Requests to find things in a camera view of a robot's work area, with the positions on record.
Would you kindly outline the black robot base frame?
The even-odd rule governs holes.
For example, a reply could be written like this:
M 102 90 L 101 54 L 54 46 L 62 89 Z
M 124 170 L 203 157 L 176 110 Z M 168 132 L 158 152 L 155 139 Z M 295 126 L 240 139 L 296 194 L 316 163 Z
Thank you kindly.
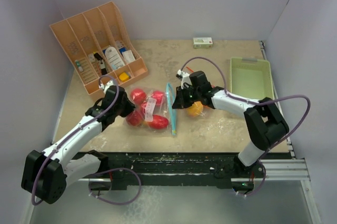
M 234 153 L 104 152 L 109 174 L 86 175 L 91 182 L 111 182 L 112 190 L 128 186 L 210 186 L 251 190 L 264 177 L 260 163 L 241 168 Z

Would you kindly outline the clear bag blue zipper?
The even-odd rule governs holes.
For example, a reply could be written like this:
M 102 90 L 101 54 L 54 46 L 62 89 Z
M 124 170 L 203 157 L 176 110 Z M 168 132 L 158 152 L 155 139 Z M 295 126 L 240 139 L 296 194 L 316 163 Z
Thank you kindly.
M 135 88 L 142 89 L 146 94 L 146 100 L 141 104 L 137 105 L 132 101 L 131 91 Z M 144 121 L 140 126 L 130 126 L 127 124 L 124 119 L 124 124 L 130 129 L 134 129 L 141 134 L 146 132 L 152 132 L 160 136 L 173 136 L 177 135 L 176 123 L 177 123 L 177 114 L 176 111 L 172 109 L 172 104 L 175 99 L 174 90 L 170 83 L 167 83 L 164 89 L 153 89 L 149 87 L 132 87 L 128 91 L 128 97 L 131 102 L 136 106 L 135 110 L 138 110 L 142 113 Z M 147 122 L 153 120 L 153 115 L 161 115 L 169 120 L 169 125 L 165 129 L 156 130 L 152 129 L 147 125 Z M 172 130 L 176 130 L 176 135 L 172 135 Z

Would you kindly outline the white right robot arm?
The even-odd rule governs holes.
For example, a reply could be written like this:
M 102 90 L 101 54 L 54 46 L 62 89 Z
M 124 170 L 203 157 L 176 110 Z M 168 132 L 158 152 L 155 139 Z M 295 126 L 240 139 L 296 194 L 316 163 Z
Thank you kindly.
M 253 164 L 287 133 L 289 126 L 276 104 L 270 98 L 246 99 L 226 89 L 213 87 L 204 72 L 186 73 L 178 70 L 176 77 L 181 85 L 176 88 L 173 109 L 187 109 L 195 102 L 214 110 L 223 110 L 245 119 L 250 142 L 235 158 L 234 171 L 247 177 Z

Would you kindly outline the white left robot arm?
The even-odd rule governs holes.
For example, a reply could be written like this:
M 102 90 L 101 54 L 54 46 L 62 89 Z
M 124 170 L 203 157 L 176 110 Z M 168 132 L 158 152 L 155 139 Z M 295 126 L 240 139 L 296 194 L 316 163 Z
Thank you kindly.
M 25 160 L 21 187 L 31 193 L 32 204 L 53 204 L 77 180 L 91 175 L 104 177 L 109 168 L 108 156 L 92 150 L 77 160 L 74 157 L 118 116 L 125 118 L 134 110 L 124 88 L 112 85 L 59 141 L 41 152 L 31 151 Z

